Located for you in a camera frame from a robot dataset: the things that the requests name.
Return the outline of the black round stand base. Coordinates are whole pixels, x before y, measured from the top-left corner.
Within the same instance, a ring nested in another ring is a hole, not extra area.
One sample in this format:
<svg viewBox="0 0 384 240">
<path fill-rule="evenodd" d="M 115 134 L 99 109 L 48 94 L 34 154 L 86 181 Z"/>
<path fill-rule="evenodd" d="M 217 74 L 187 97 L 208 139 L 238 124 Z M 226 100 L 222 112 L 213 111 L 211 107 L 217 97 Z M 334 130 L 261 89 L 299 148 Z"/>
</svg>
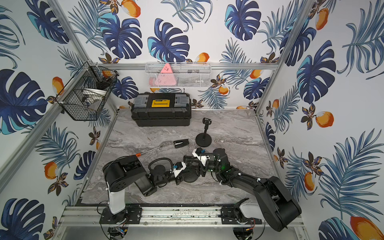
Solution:
<svg viewBox="0 0 384 240">
<path fill-rule="evenodd" d="M 182 175 L 183 181 L 186 183 L 194 183 L 199 178 L 199 174 L 195 170 L 185 170 Z"/>
</svg>

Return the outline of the black stand pole with clip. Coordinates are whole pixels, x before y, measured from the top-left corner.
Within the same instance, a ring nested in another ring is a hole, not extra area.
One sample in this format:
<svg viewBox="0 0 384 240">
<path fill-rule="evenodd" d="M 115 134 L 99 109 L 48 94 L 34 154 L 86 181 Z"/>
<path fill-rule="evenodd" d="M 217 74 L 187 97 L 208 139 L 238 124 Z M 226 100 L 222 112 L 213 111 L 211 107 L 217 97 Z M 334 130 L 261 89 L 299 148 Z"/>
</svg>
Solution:
<svg viewBox="0 0 384 240">
<path fill-rule="evenodd" d="M 205 138 L 206 135 L 207 135 L 207 131 L 208 131 L 208 129 L 209 129 L 209 125 L 212 124 L 212 120 L 209 119 L 209 118 L 203 118 L 203 124 L 205 125 L 205 127 L 204 127 L 204 133 L 203 133 L 203 138 Z"/>
</svg>

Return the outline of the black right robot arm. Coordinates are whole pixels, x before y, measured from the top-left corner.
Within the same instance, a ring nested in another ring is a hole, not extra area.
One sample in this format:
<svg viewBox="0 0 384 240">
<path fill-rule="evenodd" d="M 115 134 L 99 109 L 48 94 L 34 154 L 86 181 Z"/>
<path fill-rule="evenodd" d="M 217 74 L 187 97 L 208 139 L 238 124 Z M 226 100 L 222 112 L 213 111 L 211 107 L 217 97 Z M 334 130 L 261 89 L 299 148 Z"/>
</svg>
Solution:
<svg viewBox="0 0 384 240">
<path fill-rule="evenodd" d="M 223 148 L 213 153 L 197 148 L 191 156 L 184 156 L 182 174 L 191 173 L 199 178 L 208 172 L 219 184 L 243 190 L 256 198 L 257 206 L 253 209 L 242 207 L 246 201 L 238 202 L 239 218 L 263 219 L 280 232 L 302 214 L 299 203 L 278 177 L 259 178 L 242 172 L 231 165 Z"/>
</svg>

